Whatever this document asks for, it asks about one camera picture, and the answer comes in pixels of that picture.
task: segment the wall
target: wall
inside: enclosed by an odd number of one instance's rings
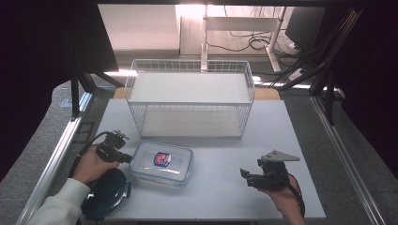
[[[99,5],[114,51],[178,50],[176,6]]]

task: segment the white tabletop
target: white tabletop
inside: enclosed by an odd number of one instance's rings
[[[141,141],[125,99],[111,99],[98,133],[120,129],[130,140],[121,149],[133,154]],[[273,149],[299,157],[285,162],[296,176],[306,204],[307,218],[324,218],[312,177],[284,102],[255,101],[241,139],[153,139],[190,148],[193,171],[185,187],[167,187],[132,177],[127,163],[119,169],[132,182],[130,198],[106,219],[133,220],[262,220],[281,218],[266,194],[248,187],[242,168],[261,174],[257,159]]]

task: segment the gray carpet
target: gray carpet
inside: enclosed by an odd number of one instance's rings
[[[263,69],[262,65],[257,65],[255,62],[253,67],[258,71],[268,69]],[[49,195],[55,194],[64,184],[76,153],[86,140],[95,135],[107,99],[113,95],[114,87],[101,79],[96,78],[95,81],[100,87],[89,106],[90,114],[84,117],[78,129],[78,135],[73,140],[61,169],[53,181]],[[281,98],[286,104],[298,142],[327,215],[324,219],[307,218],[307,224],[372,224],[350,183],[342,161],[331,144],[307,90],[292,89],[281,92]],[[71,115],[71,107],[66,99],[70,100],[68,83],[54,90],[53,104],[46,117],[19,160],[0,184],[1,225],[15,224],[55,149]],[[335,127],[366,186],[371,190],[386,224],[398,224],[397,180],[372,146],[346,117],[339,101],[334,102],[333,116]],[[100,222],[99,224],[128,223]],[[261,221],[258,224],[284,223],[281,220],[272,220]]]

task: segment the black curtain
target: black curtain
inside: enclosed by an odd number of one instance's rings
[[[333,67],[349,118],[398,177],[398,21],[390,0],[369,2]]]
[[[76,72],[118,70],[97,4],[1,1],[0,180],[45,116],[55,87]]]

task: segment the sleeve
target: sleeve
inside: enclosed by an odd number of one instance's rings
[[[28,224],[76,224],[82,213],[81,204],[89,192],[88,186],[69,178],[56,195],[47,197]]]

